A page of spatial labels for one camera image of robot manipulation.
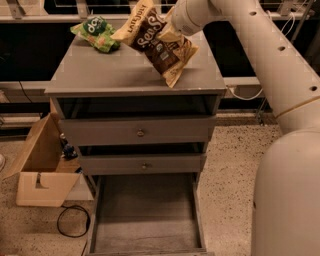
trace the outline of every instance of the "drawer handle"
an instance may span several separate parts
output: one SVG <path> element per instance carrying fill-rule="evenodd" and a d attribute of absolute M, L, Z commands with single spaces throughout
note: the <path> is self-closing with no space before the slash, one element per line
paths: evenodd
<path fill-rule="evenodd" d="M 145 170 L 148 169 L 149 166 L 150 166 L 149 164 L 143 163 L 142 166 L 141 166 L 141 169 L 145 171 Z"/>
<path fill-rule="evenodd" d="M 144 131 L 142 129 L 139 129 L 137 131 L 137 136 L 140 137 L 140 138 L 143 137 L 144 136 Z"/>

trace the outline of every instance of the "terrazzo floor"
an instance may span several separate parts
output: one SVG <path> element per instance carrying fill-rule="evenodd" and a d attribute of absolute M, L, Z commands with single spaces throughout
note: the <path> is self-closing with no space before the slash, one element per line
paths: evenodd
<path fill-rule="evenodd" d="M 207 161 L 198 187 L 207 251 L 216 256 L 250 255 L 251 210 L 256 170 L 270 144 L 280 136 L 272 117 L 260 126 L 251 114 L 219 114 Z M 56 221 L 62 208 L 17 207 L 18 175 L 3 180 L 23 140 L 0 138 L 7 163 L 0 172 L 0 255 L 80 256 L 86 236 L 72 239 L 59 234 Z M 91 212 L 93 203 L 77 203 Z M 63 228 L 81 232 L 84 214 L 70 212 Z"/>

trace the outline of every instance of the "snack bag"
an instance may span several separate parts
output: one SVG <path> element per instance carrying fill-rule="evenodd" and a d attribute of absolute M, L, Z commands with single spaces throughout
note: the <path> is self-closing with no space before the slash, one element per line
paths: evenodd
<path fill-rule="evenodd" d="M 95 17 L 70 28 L 71 32 L 90 43 L 102 52 L 119 49 L 120 43 L 110 36 L 115 32 L 111 24 L 102 17 Z"/>
<path fill-rule="evenodd" d="M 162 19 L 157 15 L 152 0 L 140 0 L 128 21 L 111 38 L 144 52 L 167 85 L 173 88 L 198 47 L 181 33 L 172 32 L 171 14 L 172 9 Z"/>
<path fill-rule="evenodd" d="M 154 68 L 165 78 L 167 85 L 173 88 L 183 68 L 197 50 L 198 47 L 185 37 L 182 37 L 181 41 L 171 43 L 155 39 L 145 54 Z"/>
<path fill-rule="evenodd" d="M 157 14 L 153 1 L 140 0 L 126 23 L 111 38 L 144 52 L 165 25 L 166 22 Z"/>

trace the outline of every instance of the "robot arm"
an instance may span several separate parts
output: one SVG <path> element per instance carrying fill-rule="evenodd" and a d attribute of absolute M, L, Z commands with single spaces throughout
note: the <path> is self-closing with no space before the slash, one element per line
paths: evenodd
<path fill-rule="evenodd" d="M 320 79 L 258 0 L 178 0 L 184 35 L 224 16 L 233 26 L 283 133 L 264 154 L 254 193 L 252 255 L 320 252 Z"/>
<path fill-rule="evenodd" d="M 178 0 L 172 25 L 192 35 L 226 18 L 283 131 L 320 127 L 320 79 L 268 18 L 258 0 Z"/>

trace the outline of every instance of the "open cardboard box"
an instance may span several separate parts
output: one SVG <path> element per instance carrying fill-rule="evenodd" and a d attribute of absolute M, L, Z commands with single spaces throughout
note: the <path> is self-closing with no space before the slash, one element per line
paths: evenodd
<path fill-rule="evenodd" d="M 36 122 L 5 178 L 20 175 L 16 203 L 60 207 L 65 200 L 93 200 L 77 158 L 61 157 L 60 131 L 53 115 Z"/>

